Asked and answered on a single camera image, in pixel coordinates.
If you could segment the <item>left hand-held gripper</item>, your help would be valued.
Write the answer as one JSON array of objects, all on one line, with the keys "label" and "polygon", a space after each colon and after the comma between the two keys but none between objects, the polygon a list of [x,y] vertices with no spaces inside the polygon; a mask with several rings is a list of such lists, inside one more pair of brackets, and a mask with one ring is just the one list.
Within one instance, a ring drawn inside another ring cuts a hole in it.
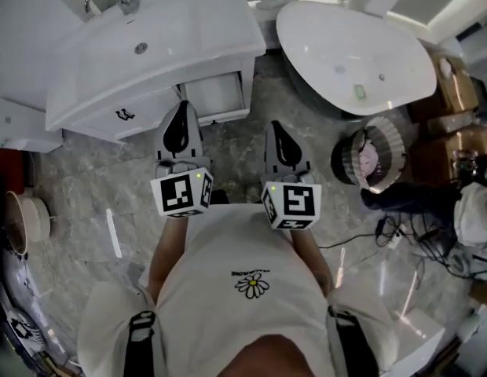
[{"label": "left hand-held gripper", "polygon": [[189,101],[181,101],[154,136],[155,178],[150,184],[159,215],[186,218],[210,206],[214,179],[211,160],[201,156],[202,142],[196,110]]}]

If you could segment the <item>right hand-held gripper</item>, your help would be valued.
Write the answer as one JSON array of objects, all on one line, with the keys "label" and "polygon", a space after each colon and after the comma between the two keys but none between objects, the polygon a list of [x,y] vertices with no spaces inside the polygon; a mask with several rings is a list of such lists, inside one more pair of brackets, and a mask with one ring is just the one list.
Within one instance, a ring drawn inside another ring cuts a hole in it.
[{"label": "right hand-held gripper", "polygon": [[[269,174],[307,170],[306,148],[292,128],[273,120],[265,135],[265,171]],[[322,186],[311,171],[289,174],[264,184],[261,201],[269,224],[278,230],[306,230],[320,219]]]}]

